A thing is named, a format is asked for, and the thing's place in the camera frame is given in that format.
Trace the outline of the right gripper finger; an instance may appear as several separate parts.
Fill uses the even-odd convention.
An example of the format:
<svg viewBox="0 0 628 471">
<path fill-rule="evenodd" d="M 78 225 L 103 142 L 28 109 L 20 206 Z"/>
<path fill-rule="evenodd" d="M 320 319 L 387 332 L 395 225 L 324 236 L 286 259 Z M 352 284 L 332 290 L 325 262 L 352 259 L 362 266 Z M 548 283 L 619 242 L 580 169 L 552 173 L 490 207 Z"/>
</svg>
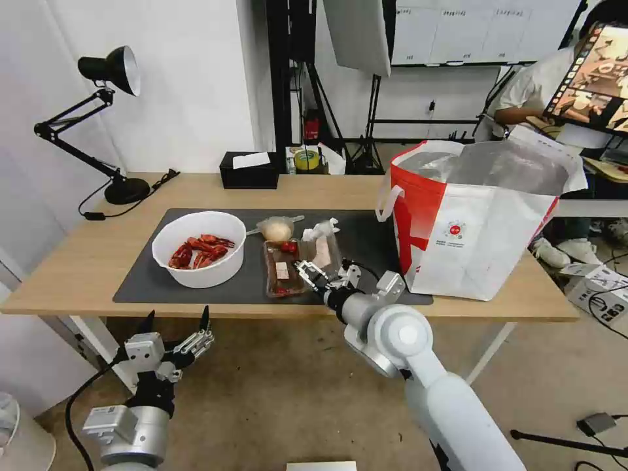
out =
<svg viewBox="0 0 628 471">
<path fill-rule="evenodd" d="M 362 276 L 361 269 L 357 264 L 342 264 L 338 270 L 338 278 L 335 280 L 335 287 L 357 289 L 360 278 Z"/>
<path fill-rule="evenodd" d="M 329 277 L 312 261 L 296 260 L 293 265 L 297 274 L 313 292 L 326 292 L 328 290 Z"/>
</svg>

